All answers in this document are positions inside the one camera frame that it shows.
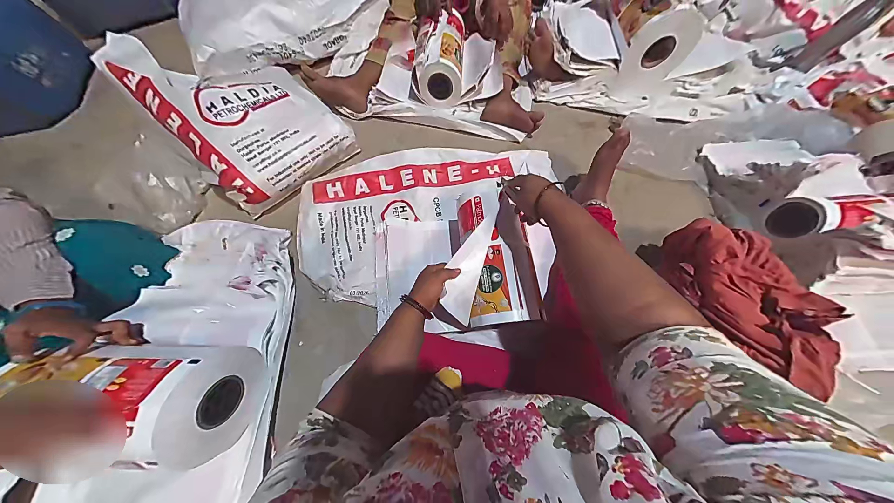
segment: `bare foot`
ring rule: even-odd
[[[527,50],[527,60],[537,77],[548,81],[570,81],[574,75],[561,69],[552,58],[552,34],[546,21],[538,19],[534,26],[534,39]]]
[[[540,127],[544,113],[534,110],[528,112],[519,105],[519,102],[512,99],[513,85],[511,78],[503,76],[503,90],[487,100],[485,111],[481,113],[481,120],[531,134]]]
[[[364,66],[368,65],[377,66],[378,69],[365,69]],[[301,79],[324,103],[330,107],[345,107],[358,114],[367,111],[369,91],[381,74],[382,66],[370,61],[365,61],[350,77],[324,77],[306,64],[300,69]]]
[[[611,177],[618,168],[624,150],[630,144],[630,131],[618,128],[593,156],[590,170],[580,177],[577,186],[571,190],[571,199],[584,204],[589,200],[605,202],[609,195]]]

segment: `orange cloth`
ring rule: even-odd
[[[830,398],[840,350],[822,327],[849,315],[799,285],[770,240],[699,218],[664,238],[659,274],[749,356]]]

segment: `green circular logo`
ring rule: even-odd
[[[478,279],[478,290],[482,293],[492,294],[502,286],[502,272],[496,267],[486,265],[481,268],[481,277]]]

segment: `woman's hand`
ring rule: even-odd
[[[446,269],[446,265],[446,262],[442,262],[426,266],[416,278],[413,289],[409,291],[409,296],[429,311],[441,300],[444,283],[460,275],[459,269]]]
[[[65,308],[45,308],[28,311],[3,329],[6,351],[14,362],[27,362],[34,357],[34,343],[39,337],[56,336],[70,339],[66,358],[73,359],[86,353],[93,341],[108,336],[110,342],[119,345],[146,343],[142,325],[115,320],[95,322],[82,318],[77,312]]]
[[[512,33],[512,11],[507,0],[477,0],[481,5],[482,19],[479,33],[482,37],[497,41],[497,47],[509,41]]]
[[[564,195],[561,189],[540,175],[518,175],[506,182],[503,191],[515,203],[515,212],[521,213],[530,226],[540,221],[538,211],[543,209],[544,199],[547,195],[554,195],[549,192]]]

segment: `child's foot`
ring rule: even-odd
[[[320,99],[330,107],[345,107],[351,112],[362,114],[367,111],[367,97],[375,85],[369,85],[368,75],[357,71],[350,77],[324,77],[306,64],[300,69],[301,79]]]
[[[548,81],[570,81],[574,75],[562,70],[553,59],[552,34],[546,21],[538,19],[534,26],[534,39],[527,50],[527,60],[534,74]]]
[[[500,94],[487,100],[481,120],[531,134],[540,127],[540,123],[544,120],[544,113],[534,110],[526,111],[519,105],[519,102],[512,99],[510,89],[511,84],[508,88],[500,91]]]

